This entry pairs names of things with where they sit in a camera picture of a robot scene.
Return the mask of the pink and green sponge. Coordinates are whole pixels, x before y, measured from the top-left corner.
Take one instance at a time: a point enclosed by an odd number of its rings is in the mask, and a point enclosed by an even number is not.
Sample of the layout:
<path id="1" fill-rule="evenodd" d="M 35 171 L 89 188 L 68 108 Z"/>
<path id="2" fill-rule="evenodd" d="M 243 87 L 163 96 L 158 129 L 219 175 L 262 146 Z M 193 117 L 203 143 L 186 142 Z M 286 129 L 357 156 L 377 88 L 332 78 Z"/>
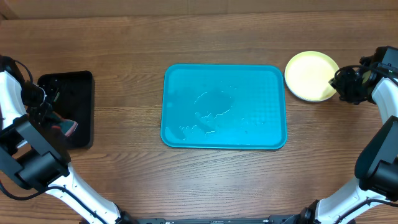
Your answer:
<path id="1" fill-rule="evenodd" d="M 52 113 L 50 118 L 53 120 L 51 127 L 59 129 L 66 137 L 71 136 L 78 127 L 76 121 L 65 119 L 57 113 Z"/>

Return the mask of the yellow-green plate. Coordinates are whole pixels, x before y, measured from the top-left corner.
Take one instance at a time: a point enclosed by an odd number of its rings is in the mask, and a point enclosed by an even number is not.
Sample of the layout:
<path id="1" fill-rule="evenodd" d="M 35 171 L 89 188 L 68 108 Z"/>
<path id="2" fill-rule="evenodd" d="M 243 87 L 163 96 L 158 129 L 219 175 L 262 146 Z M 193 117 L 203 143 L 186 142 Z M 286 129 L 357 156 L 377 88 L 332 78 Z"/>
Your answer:
<path id="1" fill-rule="evenodd" d="M 320 102 L 328 100 L 336 93 L 329 81 L 338 69 L 337 63 L 326 54 L 305 51 L 289 60 L 284 78 L 287 87 L 296 97 Z"/>

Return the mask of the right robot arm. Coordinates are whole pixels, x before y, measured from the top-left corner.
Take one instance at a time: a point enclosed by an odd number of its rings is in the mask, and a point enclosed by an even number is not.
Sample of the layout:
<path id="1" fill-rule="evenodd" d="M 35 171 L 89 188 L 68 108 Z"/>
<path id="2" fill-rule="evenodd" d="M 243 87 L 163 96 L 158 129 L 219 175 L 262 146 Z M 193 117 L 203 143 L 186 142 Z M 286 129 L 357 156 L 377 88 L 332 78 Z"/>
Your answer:
<path id="1" fill-rule="evenodd" d="M 377 205 L 397 206 L 397 49 L 378 47 L 359 65 L 337 70 L 330 85 L 341 101 L 377 105 L 382 127 L 359 155 L 354 178 L 286 223 L 354 223 Z"/>

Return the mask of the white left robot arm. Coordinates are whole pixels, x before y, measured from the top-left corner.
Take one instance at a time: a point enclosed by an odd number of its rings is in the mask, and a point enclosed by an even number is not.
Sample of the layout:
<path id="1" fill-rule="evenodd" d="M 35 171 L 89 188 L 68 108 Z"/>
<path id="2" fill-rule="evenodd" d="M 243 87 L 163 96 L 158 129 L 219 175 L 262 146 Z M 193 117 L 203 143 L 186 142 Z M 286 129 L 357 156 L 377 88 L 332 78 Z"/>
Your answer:
<path id="1" fill-rule="evenodd" d="M 95 81 L 88 71 L 42 75 L 1 57 L 1 171 L 36 195 L 52 195 L 85 223 L 133 223 L 74 170 L 71 149 L 93 143 Z"/>

